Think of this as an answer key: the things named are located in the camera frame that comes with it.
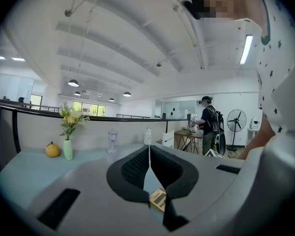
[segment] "flower vase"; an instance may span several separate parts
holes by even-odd
[[[65,159],[68,161],[73,159],[73,150],[71,145],[71,140],[64,140],[63,141],[63,153]]]

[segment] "pumpkin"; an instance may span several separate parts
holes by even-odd
[[[56,144],[53,144],[53,142],[50,142],[46,147],[46,155],[48,157],[56,157],[60,155],[60,149]]]

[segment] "backpack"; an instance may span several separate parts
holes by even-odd
[[[211,115],[212,131],[215,134],[219,134],[220,133],[220,131],[219,131],[219,119],[220,119],[219,115],[220,115],[220,112],[217,111],[213,106],[208,106],[207,109],[209,110],[210,115]]]

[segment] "wooden table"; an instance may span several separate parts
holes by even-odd
[[[191,146],[191,152],[192,152],[192,143],[193,143],[193,153],[197,151],[197,154],[199,154],[199,139],[202,139],[203,133],[199,129],[195,129],[195,132],[190,132],[189,130],[181,129],[179,131],[175,132],[175,135],[180,135],[179,143],[178,143],[178,149],[181,139],[183,140],[184,148],[183,151],[186,150],[188,145]]]

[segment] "star print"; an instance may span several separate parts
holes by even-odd
[[[295,28],[294,20],[290,18],[289,21],[290,21],[290,27]]]
[[[277,8],[279,9],[279,11],[281,11],[282,10],[281,1],[280,0],[275,0],[275,4],[276,4]]]

